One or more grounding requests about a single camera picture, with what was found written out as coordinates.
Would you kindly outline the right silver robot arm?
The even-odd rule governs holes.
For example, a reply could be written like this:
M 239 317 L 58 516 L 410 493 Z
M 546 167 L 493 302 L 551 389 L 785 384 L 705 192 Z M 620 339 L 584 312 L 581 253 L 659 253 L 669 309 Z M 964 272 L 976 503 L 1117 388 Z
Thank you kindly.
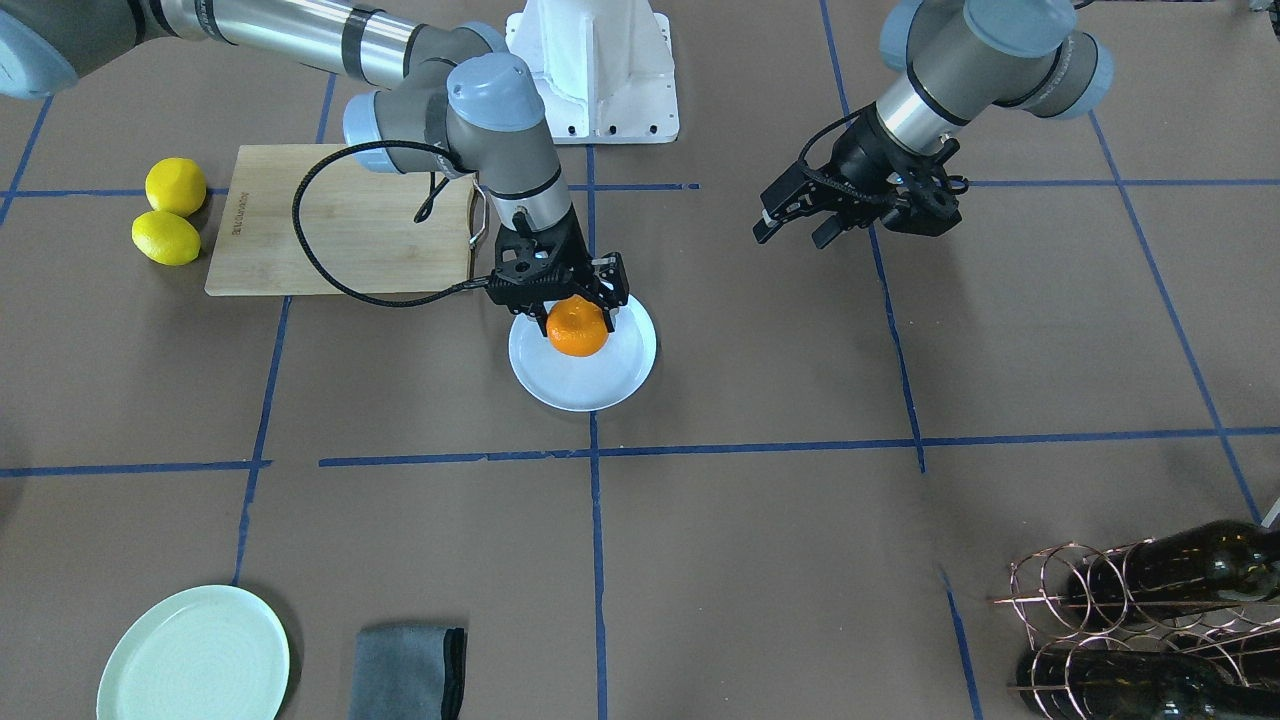
M 476 174 L 500 224 L 474 286 L 544 336 L 571 299 L 605 333 L 628 302 L 617 252 L 594 258 L 527 64 L 490 26 L 442 29 L 340 1 L 5 1 L 3 94 L 44 99 L 155 38 L 210 38 L 372 86 L 344 114 L 372 172 Z

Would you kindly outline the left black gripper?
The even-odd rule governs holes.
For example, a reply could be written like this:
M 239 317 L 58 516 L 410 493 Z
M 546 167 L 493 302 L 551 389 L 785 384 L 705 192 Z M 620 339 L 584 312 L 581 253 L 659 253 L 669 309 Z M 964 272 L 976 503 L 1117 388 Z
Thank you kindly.
M 762 192 L 754 240 L 767 243 L 785 224 L 822 214 L 826 220 L 812 232 L 812 241 L 826 249 L 850 229 L 881 223 L 901 178 L 950 176 L 945 163 L 959 149 L 947 137 L 932 152 L 906 150 L 867 105 L 812 136 L 797 159 Z

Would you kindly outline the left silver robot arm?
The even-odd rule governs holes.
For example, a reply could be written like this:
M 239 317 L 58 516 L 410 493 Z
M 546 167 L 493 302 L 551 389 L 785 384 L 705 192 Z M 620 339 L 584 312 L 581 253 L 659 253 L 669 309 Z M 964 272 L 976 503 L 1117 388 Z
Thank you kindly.
M 874 101 L 826 127 L 819 167 L 806 150 L 762 192 L 758 243 L 782 225 L 823 215 L 818 249 L 854 228 L 882 224 L 937 237 L 963 219 L 968 188 L 946 172 L 957 132 L 988 108 L 1071 119 L 1110 91 L 1115 60 L 1076 27 L 1070 1 L 901 1 L 882 27 L 879 53 L 897 72 Z

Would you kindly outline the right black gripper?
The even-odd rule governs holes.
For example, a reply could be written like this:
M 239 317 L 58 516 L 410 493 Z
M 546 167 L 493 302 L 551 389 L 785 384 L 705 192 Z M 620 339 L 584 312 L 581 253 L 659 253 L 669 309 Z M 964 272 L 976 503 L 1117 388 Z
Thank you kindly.
M 526 215 L 515 215 L 512 227 L 503 225 L 495 241 L 495 266 L 486 279 L 490 300 L 520 314 L 544 340 L 548 337 L 548 302 L 581 296 L 596 304 L 608 333 L 616 331 L 614 316 L 621 301 L 595 296 L 590 290 L 590 260 L 586 241 L 576 215 L 566 215 L 554 225 L 535 231 Z

